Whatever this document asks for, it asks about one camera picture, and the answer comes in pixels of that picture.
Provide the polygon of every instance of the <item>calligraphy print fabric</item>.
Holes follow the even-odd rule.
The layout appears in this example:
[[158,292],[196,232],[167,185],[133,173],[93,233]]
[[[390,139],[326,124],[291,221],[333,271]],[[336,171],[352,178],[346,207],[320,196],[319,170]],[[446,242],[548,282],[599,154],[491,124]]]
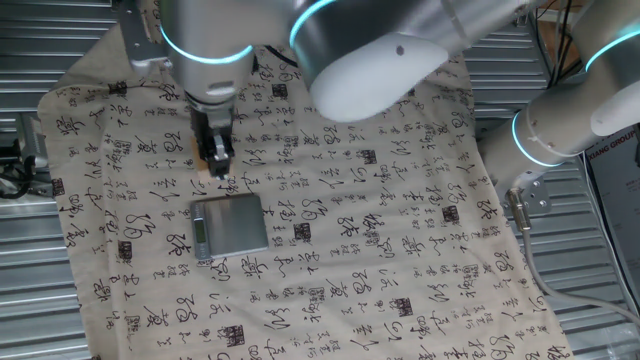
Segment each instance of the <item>calligraphy print fabric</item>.
[[[478,154],[461,57],[337,124],[297,69],[257,55],[223,182],[196,173],[183,90],[164,69],[136,78],[117,27],[42,100],[96,358],[572,356]],[[189,204],[247,193],[269,250],[198,262]]]

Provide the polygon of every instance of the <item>blue led ring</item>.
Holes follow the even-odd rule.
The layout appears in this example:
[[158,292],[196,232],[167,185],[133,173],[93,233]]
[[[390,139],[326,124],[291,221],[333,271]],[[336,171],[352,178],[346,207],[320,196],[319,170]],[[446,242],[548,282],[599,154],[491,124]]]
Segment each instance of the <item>blue led ring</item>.
[[305,12],[303,12],[302,15],[300,15],[298,20],[296,20],[296,22],[293,24],[293,27],[291,28],[291,34],[289,34],[289,46],[292,49],[293,49],[293,43],[296,40],[296,36],[298,35],[300,28],[311,17],[311,15],[317,13],[318,10],[336,1],[337,0],[320,0],[315,4],[309,6],[309,8],[305,10]]
[[596,61],[596,59],[599,58],[602,54],[609,51],[609,49],[637,35],[640,35],[640,30],[629,33],[616,41],[612,41],[609,45],[600,49],[600,51],[598,51],[595,55],[591,57],[591,60],[589,60],[589,62],[587,63],[587,66],[585,67],[585,71],[589,71],[589,67],[591,67],[591,64],[593,64],[593,62]]
[[517,113],[516,116],[513,118],[513,123],[511,124],[511,132],[513,133],[513,141],[516,142],[516,145],[518,146],[518,149],[520,149],[520,152],[522,152],[524,156],[526,156],[529,160],[533,161],[534,163],[540,166],[556,167],[556,166],[562,165],[562,164],[556,164],[556,165],[545,164],[542,161],[538,161],[533,156],[529,155],[529,153],[520,144],[520,140],[518,140],[518,135],[516,135],[516,120],[518,120],[518,115],[520,115],[520,113]]
[[187,59],[191,59],[193,61],[197,61],[197,62],[203,63],[203,64],[209,64],[209,65],[231,64],[231,63],[236,62],[236,61],[242,59],[243,57],[249,55],[251,53],[251,51],[253,51],[253,46],[249,45],[244,50],[242,50],[241,52],[239,52],[239,53],[237,53],[235,55],[227,56],[227,57],[224,57],[224,58],[217,58],[217,59],[216,58],[203,58],[203,57],[200,57],[200,56],[189,54],[188,52],[186,52],[186,51],[180,49],[179,47],[177,47],[171,40],[169,40],[169,37],[164,32],[164,29],[162,28],[162,26],[160,26],[160,33],[162,33],[162,37],[164,38],[164,41],[166,41],[167,44],[169,44],[169,46],[171,46],[171,48],[173,50],[175,50],[178,54],[186,57]]

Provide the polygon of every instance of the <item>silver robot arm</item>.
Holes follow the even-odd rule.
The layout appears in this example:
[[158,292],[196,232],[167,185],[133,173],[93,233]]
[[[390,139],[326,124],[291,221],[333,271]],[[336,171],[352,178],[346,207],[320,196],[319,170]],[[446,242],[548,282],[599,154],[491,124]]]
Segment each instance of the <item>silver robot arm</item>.
[[640,2],[595,0],[572,36],[585,81],[554,87],[478,147],[498,195],[522,191],[600,136],[640,122]]
[[[290,46],[319,113],[357,121],[542,1],[161,0],[162,50],[143,44],[133,0],[119,13],[132,66],[144,75],[153,61],[170,65],[193,108],[200,157],[221,178],[233,157],[234,99],[252,68],[252,45]],[[358,98],[347,103],[345,94]]]

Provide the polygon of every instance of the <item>cable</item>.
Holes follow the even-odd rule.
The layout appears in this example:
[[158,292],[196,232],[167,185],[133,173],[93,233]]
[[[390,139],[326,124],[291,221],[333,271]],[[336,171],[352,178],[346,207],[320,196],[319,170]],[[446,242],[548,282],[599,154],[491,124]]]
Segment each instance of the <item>cable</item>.
[[558,55],[558,60],[556,62],[556,65],[558,65],[557,71],[556,71],[556,78],[558,78],[560,76],[560,73],[562,72],[562,54],[560,54],[560,52],[564,52],[564,51],[569,51],[569,46],[567,46],[567,48],[565,49],[564,47],[564,39],[565,39],[565,33],[567,31],[567,24],[569,23],[569,10],[571,9],[571,4],[573,3],[573,0],[569,0],[569,2],[567,3],[567,8],[564,10],[564,21],[562,22],[562,36],[561,36],[561,40],[560,40],[560,47],[558,48],[558,53],[556,53]]
[[[565,5],[565,0],[561,0],[560,1],[560,9],[564,9],[564,5]],[[560,20],[562,19],[562,11],[558,11],[558,15],[556,17],[556,32],[555,32],[555,37],[554,37],[554,47],[553,47],[553,54],[555,57],[555,62],[553,63],[553,70],[551,71],[551,79],[549,81],[549,84],[547,85],[547,90],[551,89],[551,87],[553,86],[553,79],[555,79],[556,77],[556,71],[558,69],[558,63],[560,62],[560,42],[559,42],[559,35],[560,35]]]
[[18,179],[16,177],[5,175],[5,174],[0,174],[0,179],[12,182],[14,184],[25,184],[30,182],[28,180]]
[[33,180],[33,174],[35,173],[35,157],[29,156],[24,161],[24,176],[23,179],[18,179],[20,187],[18,187],[18,191],[12,194],[5,194],[2,190],[0,190],[0,199],[6,200],[15,200],[23,197],[31,187],[31,181]]
[[524,200],[522,199],[522,193],[517,190],[512,190],[509,192],[508,196],[510,208],[513,211],[514,219],[516,220],[518,229],[520,229],[520,231],[522,232],[524,256],[527,260],[527,265],[529,265],[531,275],[533,275],[534,280],[542,291],[544,291],[549,296],[553,296],[564,301],[577,302],[583,305],[598,306],[614,311],[632,321],[636,326],[640,327],[640,318],[629,310],[623,309],[608,301],[593,299],[585,296],[564,294],[549,287],[549,285],[547,285],[547,283],[545,283],[542,279],[542,276],[540,276],[538,269],[536,269],[536,263],[533,259],[533,248],[531,246],[531,235],[529,233],[531,225],[529,221],[529,215],[526,212],[526,206],[524,205]]
[[582,63],[582,60],[580,59],[574,61],[573,64],[571,64],[569,68],[560,75],[560,80],[566,78],[569,75],[572,75],[573,72],[579,72],[582,69],[583,65],[584,64]]
[[567,42],[567,46],[564,48],[564,51],[562,53],[562,56],[560,58],[560,63],[558,64],[558,71],[556,74],[556,82],[555,85],[558,85],[558,83],[560,82],[560,78],[562,75],[562,69],[564,69],[564,64],[567,61],[567,56],[569,55],[569,49],[571,49],[571,44],[573,43],[573,38],[570,37],[569,41]]
[[[582,152],[582,154],[580,154],[580,160],[582,160],[582,166],[584,168],[584,177],[585,180],[587,181],[587,188],[589,189],[589,194],[591,194],[591,196],[593,197],[594,201],[597,201],[596,199],[596,191],[593,188],[593,186],[591,186],[591,176],[589,175],[589,169],[587,169],[587,153],[585,151]],[[600,227],[602,228],[602,230],[604,231],[607,226],[604,223],[604,218],[602,217],[602,214],[600,213],[600,209],[599,207],[595,207],[595,206],[591,206],[593,209],[593,212],[598,216],[598,220],[600,220]]]
[[542,289],[542,291],[547,293],[549,296],[553,296],[560,300],[577,302],[583,305],[598,306],[607,310],[617,312],[618,314],[631,320],[636,326],[640,327],[640,318],[637,317],[632,312],[630,312],[629,310],[623,309],[608,301],[594,299],[586,296],[568,295],[550,288],[549,285],[547,285],[544,282],[544,280],[540,276],[540,273],[538,273],[538,270],[536,269],[536,265],[533,260],[533,250],[531,248],[531,236],[529,235],[529,230],[522,231],[522,239],[523,239],[522,241],[524,242],[524,255],[525,255],[525,258],[527,259],[529,270],[531,270],[531,274],[533,275],[533,278],[536,280],[536,283],[538,284],[540,289]]
[[287,64],[293,66],[293,67],[298,67],[298,63],[289,59],[288,57],[282,55],[280,53],[280,51],[274,49],[272,46],[266,45],[265,48],[267,48],[267,50],[269,50],[270,53],[272,53],[273,55],[275,55],[278,59],[286,62]]
[[557,3],[557,2],[558,2],[558,0],[553,0],[553,1],[551,2],[551,4],[549,4],[549,5],[544,9],[544,11],[542,12],[542,14],[540,14],[540,16],[538,16],[538,15],[536,14],[536,20],[540,19],[544,14],[546,14],[546,13],[547,13],[547,10],[549,10],[549,9],[553,6],[553,4],[555,4],[555,3]]
[[[536,17],[538,16],[538,8],[536,8]],[[540,41],[540,27],[538,26],[538,20],[535,19],[533,22],[534,26],[535,26],[535,30],[536,30],[536,43],[538,44],[538,49],[540,49],[540,53],[542,54],[542,59],[544,60],[544,65],[545,68],[547,70],[549,70],[550,66],[549,66],[549,61],[551,59],[549,59],[548,52],[542,50],[542,42]]]
[[18,139],[13,141],[11,146],[0,146],[0,166],[8,166],[19,163],[20,160],[20,142]]

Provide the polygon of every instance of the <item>metal bracket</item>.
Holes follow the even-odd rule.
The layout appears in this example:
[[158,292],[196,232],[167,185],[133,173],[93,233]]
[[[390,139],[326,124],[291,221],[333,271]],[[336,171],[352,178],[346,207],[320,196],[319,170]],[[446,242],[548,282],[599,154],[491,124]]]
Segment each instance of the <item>metal bracket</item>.
[[[524,205],[527,207],[529,215],[544,215],[551,212],[549,192],[542,177],[536,179],[526,189],[522,190],[522,199],[524,199]],[[503,201],[502,206],[508,209],[509,203]]]
[[527,16],[527,14],[522,14],[519,15],[518,18],[516,19],[516,27],[527,27],[527,22],[529,20],[529,17]]
[[36,174],[31,181],[29,187],[29,194],[38,195],[44,197],[53,197],[53,185],[51,183],[51,177],[49,174]]
[[20,154],[23,159],[33,156],[35,158],[36,169],[41,169],[49,165],[47,147],[44,144],[44,135],[40,119],[34,115],[22,113],[16,121],[18,130],[18,142],[20,144]]
[[119,3],[118,19],[129,63],[136,74],[146,77],[151,73],[154,63],[168,61],[162,45],[154,44],[147,38],[140,9],[134,0]]

